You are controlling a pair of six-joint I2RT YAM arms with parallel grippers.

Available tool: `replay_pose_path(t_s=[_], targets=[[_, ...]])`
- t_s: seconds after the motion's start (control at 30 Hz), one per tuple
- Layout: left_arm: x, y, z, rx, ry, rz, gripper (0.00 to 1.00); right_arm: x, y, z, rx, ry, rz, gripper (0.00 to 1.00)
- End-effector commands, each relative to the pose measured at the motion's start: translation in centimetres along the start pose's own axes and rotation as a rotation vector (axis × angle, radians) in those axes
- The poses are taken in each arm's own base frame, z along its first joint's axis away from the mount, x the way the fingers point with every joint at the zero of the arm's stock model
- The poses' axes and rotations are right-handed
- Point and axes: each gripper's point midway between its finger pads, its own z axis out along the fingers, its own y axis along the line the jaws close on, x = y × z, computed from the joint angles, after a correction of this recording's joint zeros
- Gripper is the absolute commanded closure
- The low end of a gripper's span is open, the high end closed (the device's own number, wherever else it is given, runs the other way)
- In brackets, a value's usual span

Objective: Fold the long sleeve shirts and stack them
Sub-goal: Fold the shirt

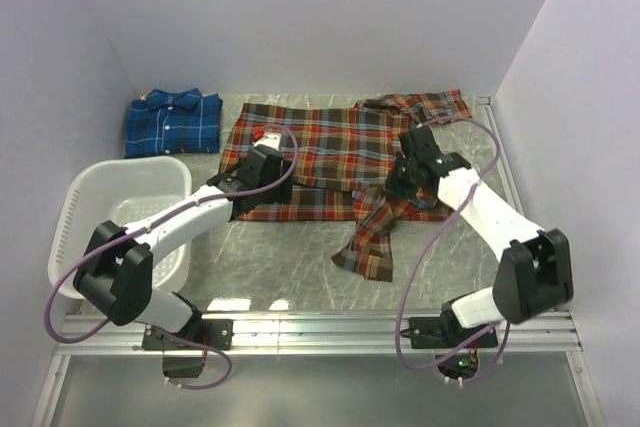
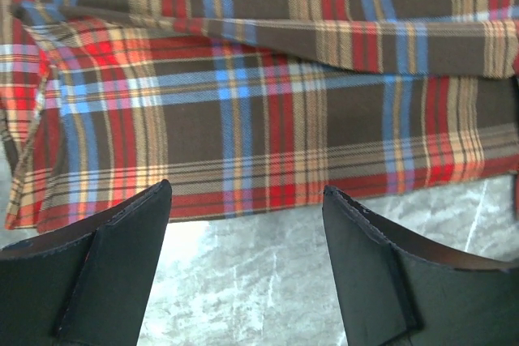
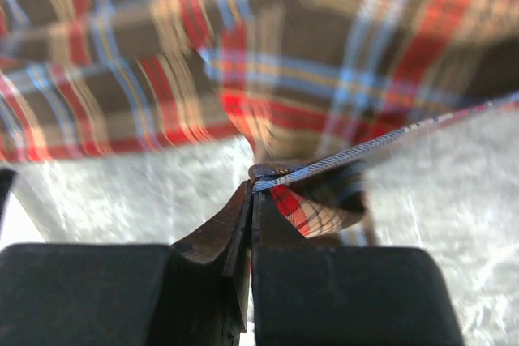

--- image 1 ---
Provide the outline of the red brown plaid shirt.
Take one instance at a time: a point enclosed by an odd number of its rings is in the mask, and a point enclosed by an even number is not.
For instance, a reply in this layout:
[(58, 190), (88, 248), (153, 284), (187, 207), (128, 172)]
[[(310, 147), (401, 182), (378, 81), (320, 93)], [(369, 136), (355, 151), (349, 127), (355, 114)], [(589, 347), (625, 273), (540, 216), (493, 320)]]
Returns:
[(426, 191), (415, 202), (387, 194), (384, 183), (400, 151), (401, 133), (430, 120), (467, 117), (459, 91), (387, 94), (351, 108), (294, 109), (244, 104), (222, 151), (228, 171), (267, 124), (285, 125), (283, 152), (296, 161), (292, 199), (260, 205), (245, 221), (348, 221), (356, 228), (333, 263), (368, 280), (393, 279), (391, 231), (400, 220), (443, 221), (450, 209)]

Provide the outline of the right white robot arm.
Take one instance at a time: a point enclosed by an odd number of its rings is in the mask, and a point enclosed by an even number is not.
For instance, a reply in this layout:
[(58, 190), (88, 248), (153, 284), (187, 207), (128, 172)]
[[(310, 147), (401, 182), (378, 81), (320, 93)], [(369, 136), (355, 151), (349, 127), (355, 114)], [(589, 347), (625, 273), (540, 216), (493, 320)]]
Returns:
[(421, 125), (399, 136), (401, 151), (385, 189), (415, 201), (429, 193), (452, 208), (486, 242), (499, 262), (492, 286), (446, 302), (437, 317), (413, 317), (401, 330), (415, 348), (448, 348), (473, 339), (494, 347), (486, 327), (521, 324), (574, 297), (569, 240), (518, 213), (456, 152), (443, 153), (431, 129)]

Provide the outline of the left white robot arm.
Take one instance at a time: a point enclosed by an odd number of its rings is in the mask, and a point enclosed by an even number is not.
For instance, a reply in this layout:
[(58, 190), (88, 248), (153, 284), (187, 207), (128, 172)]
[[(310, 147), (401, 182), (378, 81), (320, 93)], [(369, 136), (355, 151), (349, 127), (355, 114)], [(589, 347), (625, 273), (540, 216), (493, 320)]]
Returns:
[(173, 206), (127, 226), (104, 222), (76, 270), (75, 290), (117, 326), (148, 324), (179, 349), (203, 343), (207, 327), (201, 311), (156, 287), (154, 269), (200, 234), (261, 204), (289, 201), (290, 167), (279, 149), (257, 143), (228, 171)]

